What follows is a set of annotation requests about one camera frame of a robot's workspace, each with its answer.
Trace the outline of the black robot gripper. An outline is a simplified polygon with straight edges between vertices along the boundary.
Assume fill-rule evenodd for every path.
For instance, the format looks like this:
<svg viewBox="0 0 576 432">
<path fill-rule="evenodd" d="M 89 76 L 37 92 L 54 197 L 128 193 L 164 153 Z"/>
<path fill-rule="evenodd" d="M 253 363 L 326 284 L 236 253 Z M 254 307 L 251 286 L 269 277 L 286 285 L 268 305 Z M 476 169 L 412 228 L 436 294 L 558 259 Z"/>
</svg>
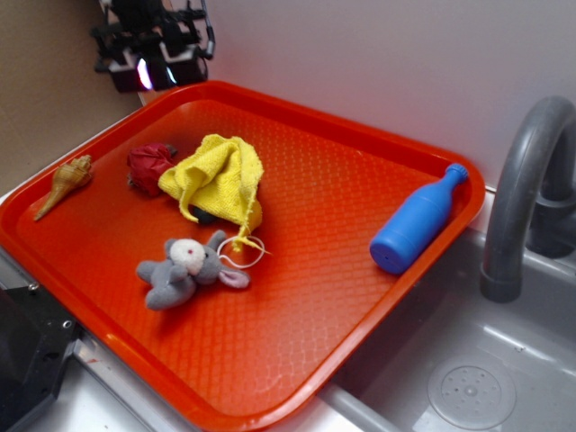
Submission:
<svg viewBox="0 0 576 432">
<path fill-rule="evenodd" d="M 90 35 L 97 45 L 99 63 L 108 70 L 119 93 L 140 90 L 136 58 L 161 57 L 178 86 L 208 79 L 206 59 L 215 51 L 215 35 L 207 3 L 169 9 L 163 1 L 102 1 L 103 24 Z"/>
</svg>

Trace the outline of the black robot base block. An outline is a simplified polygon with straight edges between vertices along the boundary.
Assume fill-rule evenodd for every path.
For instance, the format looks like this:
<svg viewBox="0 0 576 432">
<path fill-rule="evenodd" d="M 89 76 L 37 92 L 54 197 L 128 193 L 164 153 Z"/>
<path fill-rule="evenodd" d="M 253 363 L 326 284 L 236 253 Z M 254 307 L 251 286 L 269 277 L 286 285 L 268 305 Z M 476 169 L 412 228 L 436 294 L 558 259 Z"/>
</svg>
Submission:
<svg viewBox="0 0 576 432">
<path fill-rule="evenodd" d="M 1 429 L 21 431 L 57 399 L 79 333 L 42 285 L 1 291 Z"/>
</svg>

